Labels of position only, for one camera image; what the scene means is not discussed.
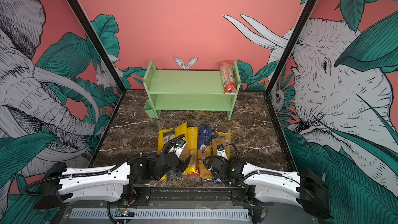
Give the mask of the yellow-top spaghetti bag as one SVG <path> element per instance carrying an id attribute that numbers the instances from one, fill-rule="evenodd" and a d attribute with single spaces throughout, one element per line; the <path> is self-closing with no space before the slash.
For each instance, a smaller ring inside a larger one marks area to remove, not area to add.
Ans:
<path id="1" fill-rule="evenodd" d="M 188 131 L 187 131 L 187 123 L 183 123 L 182 125 L 175 128 L 176 136 L 180 136 L 184 134 L 182 138 L 185 141 L 184 148 L 179 156 L 182 161 L 185 161 L 189 156 L 189 149 L 188 149 Z"/>

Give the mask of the ankara blue yellow spaghetti bag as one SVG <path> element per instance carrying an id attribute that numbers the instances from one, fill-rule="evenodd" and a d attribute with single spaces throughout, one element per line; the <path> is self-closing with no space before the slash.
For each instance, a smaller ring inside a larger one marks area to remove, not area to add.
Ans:
<path id="1" fill-rule="evenodd" d="M 212 138 L 210 125 L 202 125 L 199 128 L 198 147 L 197 147 L 197 165 L 202 184 L 213 181 L 211 172 L 204 166 L 204 160 L 212 155 Z"/>

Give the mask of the red-ended spaghetti bag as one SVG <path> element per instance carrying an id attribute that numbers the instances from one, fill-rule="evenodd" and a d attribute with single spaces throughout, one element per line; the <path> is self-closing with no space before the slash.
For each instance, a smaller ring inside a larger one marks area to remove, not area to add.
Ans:
<path id="1" fill-rule="evenodd" d="M 235 86 L 234 70 L 232 61 L 224 61 L 219 64 L 219 70 L 223 83 L 224 93 L 231 94 L 236 93 L 237 89 Z"/>

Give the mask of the blue-ended chinese label spaghetti bag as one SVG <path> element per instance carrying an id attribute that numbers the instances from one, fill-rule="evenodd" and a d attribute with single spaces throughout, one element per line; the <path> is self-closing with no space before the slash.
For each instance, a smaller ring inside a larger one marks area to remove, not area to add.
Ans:
<path id="1" fill-rule="evenodd" d="M 211 137 L 211 146 L 212 146 L 212 155 L 217 156 L 217 145 L 222 144 L 225 146 L 225 140 L 223 137 L 212 136 Z"/>

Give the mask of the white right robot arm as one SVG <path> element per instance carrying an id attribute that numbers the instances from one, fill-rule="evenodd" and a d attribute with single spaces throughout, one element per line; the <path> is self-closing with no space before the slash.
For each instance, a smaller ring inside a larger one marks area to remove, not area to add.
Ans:
<path id="1" fill-rule="evenodd" d="M 242 160 L 221 156 L 204 159 L 205 168 L 225 185 L 248 187 L 252 198 L 263 202 L 279 202 L 301 207 L 321 219 L 333 219 L 329 207 L 329 188 L 312 170 L 276 171 L 254 166 Z"/>

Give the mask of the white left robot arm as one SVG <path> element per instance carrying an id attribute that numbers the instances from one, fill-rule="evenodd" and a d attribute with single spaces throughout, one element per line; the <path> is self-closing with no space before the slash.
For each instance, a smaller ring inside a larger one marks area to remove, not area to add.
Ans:
<path id="1" fill-rule="evenodd" d="M 64 162 L 56 163 L 39 182 L 34 208 L 49 209 L 71 201 L 126 199 L 132 203 L 135 184 L 160 180 L 171 170 L 186 170 L 191 157 L 182 161 L 181 153 L 182 147 L 177 145 L 159 155 L 133 156 L 116 166 L 99 168 L 68 168 Z"/>

